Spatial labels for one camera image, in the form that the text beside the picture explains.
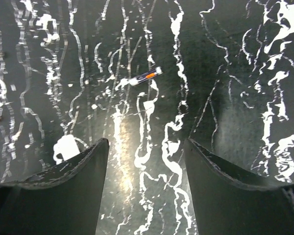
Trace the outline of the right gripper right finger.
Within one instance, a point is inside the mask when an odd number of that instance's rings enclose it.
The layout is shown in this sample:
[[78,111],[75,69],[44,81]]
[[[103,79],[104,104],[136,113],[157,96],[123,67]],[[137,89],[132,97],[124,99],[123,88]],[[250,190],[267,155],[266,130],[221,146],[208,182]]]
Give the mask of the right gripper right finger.
[[183,154],[201,235],[294,235],[294,184],[247,171],[193,139]]

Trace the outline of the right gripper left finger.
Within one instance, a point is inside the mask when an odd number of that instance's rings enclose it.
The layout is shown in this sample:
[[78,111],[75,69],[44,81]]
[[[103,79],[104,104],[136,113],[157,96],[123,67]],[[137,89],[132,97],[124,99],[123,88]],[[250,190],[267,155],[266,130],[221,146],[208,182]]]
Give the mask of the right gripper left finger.
[[93,235],[109,154],[99,139],[22,181],[0,183],[0,235]]

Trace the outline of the white battery cover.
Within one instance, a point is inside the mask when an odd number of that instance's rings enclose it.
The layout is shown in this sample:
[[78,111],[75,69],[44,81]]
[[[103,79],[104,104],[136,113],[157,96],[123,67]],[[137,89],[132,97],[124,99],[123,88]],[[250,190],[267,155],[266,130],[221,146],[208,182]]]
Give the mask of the white battery cover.
[[72,134],[62,136],[53,146],[53,151],[53,159],[57,165],[80,153]]

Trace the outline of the dark blue battery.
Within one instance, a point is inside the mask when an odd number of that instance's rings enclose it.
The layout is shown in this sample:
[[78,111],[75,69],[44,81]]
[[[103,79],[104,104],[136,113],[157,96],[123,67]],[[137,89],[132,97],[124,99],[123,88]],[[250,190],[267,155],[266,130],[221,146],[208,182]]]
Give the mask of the dark blue battery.
[[129,80],[129,84],[131,86],[136,86],[136,85],[139,85],[139,84],[141,84],[145,81],[148,81],[148,80],[150,80],[158,75],[161,75],[161,74],[162,74],[161,67],[156,67],[156,68],[154,68],[144,74],[141,74],[141,75],[138,75],[138,76],[131,78]]

